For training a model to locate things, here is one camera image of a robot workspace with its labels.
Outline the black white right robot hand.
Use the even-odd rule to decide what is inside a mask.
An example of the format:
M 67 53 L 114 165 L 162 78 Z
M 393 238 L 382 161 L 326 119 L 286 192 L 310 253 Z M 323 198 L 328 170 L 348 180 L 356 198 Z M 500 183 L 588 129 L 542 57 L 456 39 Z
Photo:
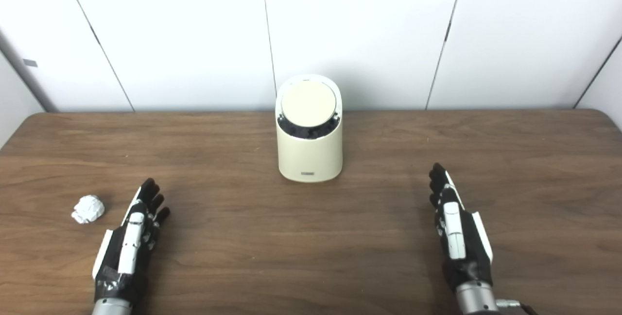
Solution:
M 466 282 L 493 285 L 493 253 L 478 212 L 464 207 L 449 172 L 435 163 L 429 171 L 430 202 L 443 253 L 442 273 L 452 292 Z

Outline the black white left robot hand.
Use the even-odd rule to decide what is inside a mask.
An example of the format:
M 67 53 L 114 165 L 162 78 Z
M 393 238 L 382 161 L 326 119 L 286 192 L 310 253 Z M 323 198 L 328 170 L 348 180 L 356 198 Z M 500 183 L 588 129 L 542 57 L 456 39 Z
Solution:
M 147 269 L 160 229 L 170 215 L 153 178 L 136 191 L 120 226 L 108 229 L 93 267 L 95 302 L 118 299 L 138 305 L 148 286 Z

